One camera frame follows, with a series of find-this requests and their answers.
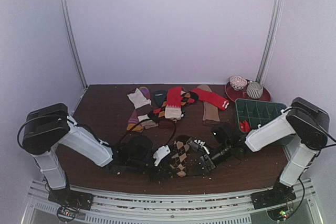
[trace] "dark wooden table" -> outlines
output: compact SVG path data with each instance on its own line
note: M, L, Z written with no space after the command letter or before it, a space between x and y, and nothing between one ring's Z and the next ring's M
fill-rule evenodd
M127 121L133 111L133 104L127 93L141 85L91 85L80 102L74 118L91 126L97 136L107 142L115 143L125 132ZM143 85L149 90L168 90L177 85ZM196 85L182 85L186 91ZM224 95L224 86L210 86ZM186 134L205 140L210 146L218 143L212 136L209 126L202 123L203 102L186 107L185 118L177 123L176 136ZM234 103L225 111L219 111L222 122L234 125ZM160 147L169 138L172 129L158 127L145 130L154 147ZM206 176L173 178L153 183L148 175L126 171L120 175L110 174L96 166L91 160L75 151L60 145L57 155L62 168L67 172L70 183L77 186L119 191L134 194L211 194L264 188L273 185L287 163L281 146L267 146L257 153L244 157L241 164L235 158L221 164Z

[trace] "red and white sock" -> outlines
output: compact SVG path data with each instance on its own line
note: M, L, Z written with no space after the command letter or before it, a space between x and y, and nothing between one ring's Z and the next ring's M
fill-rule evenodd
M167 106L164 117L168 119L181 119L181 91L182 87L175 87L168 90Z
M220 110L225 110L229 105L228 100L214 92L209 92L202 89L193 89L192 92L198 94L198 99L200 101L211 103Z

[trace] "green plastic bin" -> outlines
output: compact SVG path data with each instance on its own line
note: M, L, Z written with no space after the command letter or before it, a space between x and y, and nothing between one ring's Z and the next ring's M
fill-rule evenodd
M283 103L263 102L248 99L236 100L235 122L237 129L241 131L239 123L246 120L250 128L257 129L258 125L265 125L274 118L281 115L281 110L287 106ZM278 145L287 145L293 139L294 135L285 136L278 140Z

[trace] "brown sock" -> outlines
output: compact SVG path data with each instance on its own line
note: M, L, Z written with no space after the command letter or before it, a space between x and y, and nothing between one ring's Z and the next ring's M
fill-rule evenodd
M212 92L208 85L199 85L197 88ZM207 126L213 126L217 124L219 120L218 108L211 103L204 103L203 124Z

